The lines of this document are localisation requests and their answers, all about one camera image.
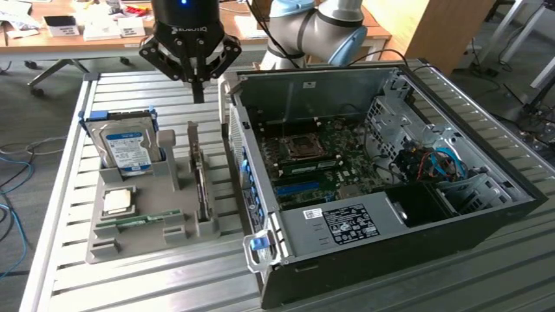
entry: metal table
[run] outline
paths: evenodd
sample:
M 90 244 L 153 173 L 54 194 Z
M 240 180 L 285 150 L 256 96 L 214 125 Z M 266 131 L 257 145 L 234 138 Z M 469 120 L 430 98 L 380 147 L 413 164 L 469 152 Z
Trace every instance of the metal table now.
M 549 200 L 474 249 L 274 311 L 541 311 L 555 307 L 555 171 L 440 74 L 425 68 L 417 75 Z M 216 87 L 208 89 L 205 98 L 206 103 L 191 104 L 181 83 L 155 71 L 106 73 L 82 82 L 19 311 L 258 311 L 218 135 Z M 433 122 L 438 116 L 426 102 L 414 104 Z M 198 122 L 222 236 L 198 245 L 86 265 L 99 160 L 75 114 L 91 109 L 130 111 L 149 105 L 159 114 L 161 129 L 175 131 L 177 156 L 187 149 L 186 121 Z

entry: blue hard drive label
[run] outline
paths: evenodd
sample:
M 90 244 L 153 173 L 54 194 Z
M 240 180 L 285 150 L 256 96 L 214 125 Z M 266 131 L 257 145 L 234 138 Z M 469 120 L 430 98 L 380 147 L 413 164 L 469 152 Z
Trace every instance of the blue hard drive label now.
M 380 234 L 362 204 L 324 211 L 322 218 L 340 245 Z
M 151 164 L 147 150 L 141 147 L 143 141 L 141 132 L 106 135 L 105 139 L 118 169 L 126 172 L 129 176 L 141 174 Z

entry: motherboard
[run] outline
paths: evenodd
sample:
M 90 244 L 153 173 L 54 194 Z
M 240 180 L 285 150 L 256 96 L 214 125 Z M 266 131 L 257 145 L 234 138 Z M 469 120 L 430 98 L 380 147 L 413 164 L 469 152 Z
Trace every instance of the motherboard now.
M 369 194 L 390 184 L 374 171 L 361 132 L 361 123 L 345 118 L 261 126 L 258 147 L 282 210 Z

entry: chair wheel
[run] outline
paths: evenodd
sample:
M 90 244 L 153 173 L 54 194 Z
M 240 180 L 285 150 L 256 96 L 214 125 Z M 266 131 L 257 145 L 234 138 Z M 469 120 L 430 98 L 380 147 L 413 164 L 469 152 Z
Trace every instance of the chair wheel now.
M 30 95 L 31 96 L 35 96 L 37 98 L 41 98 L 43 96 L 43 90 L 42 89 L 30 88 Z
M 25 67 L 27 68 L 27 69 L 31 69 L 31 70 L 34 70 L 34 69 L 37 69 L 38 67 L 37 67 L 37 65 L 35 65 L 35 63 L 34 62 L 31 62 L 31 61 L 25 61 L 23 62 L 23 64 L 25 64 Z
M 119 57 L 119 63 L 127 66 L 130 65 L 130 61 L 126 57 Z

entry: hard drive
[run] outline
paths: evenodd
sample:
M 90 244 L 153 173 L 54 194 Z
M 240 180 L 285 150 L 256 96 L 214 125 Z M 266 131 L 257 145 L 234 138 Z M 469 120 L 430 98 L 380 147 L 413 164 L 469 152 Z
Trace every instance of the hard drive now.
M 121 176 L 143 174 L 162 155 L 155 144 L 155 111 L 90 112 L 81 126 L 90 137 L 103 168 L 118 168 Z

